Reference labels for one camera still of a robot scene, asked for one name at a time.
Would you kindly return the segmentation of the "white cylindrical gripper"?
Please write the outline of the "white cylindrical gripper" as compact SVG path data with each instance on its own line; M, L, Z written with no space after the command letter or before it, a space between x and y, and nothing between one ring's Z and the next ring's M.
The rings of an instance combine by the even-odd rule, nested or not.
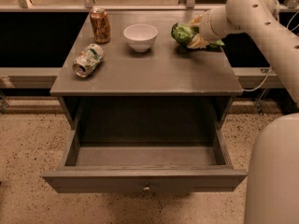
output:
M187 45L188 49L204 49L209 42L225 38L227 35L241 34L242 30L234 26L227 18L226 8L213 8L189 21L190 26L198 26L199 32Z

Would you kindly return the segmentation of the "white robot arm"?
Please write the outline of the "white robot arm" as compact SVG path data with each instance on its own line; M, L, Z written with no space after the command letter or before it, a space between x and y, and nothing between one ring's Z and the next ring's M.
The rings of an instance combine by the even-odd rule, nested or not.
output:
M299 37L275 18L277 0L227 0L195 26L214 42L247 34L295 105L299 100ZM244 224L299 224L299 112L295 106L263 127L252 146Z

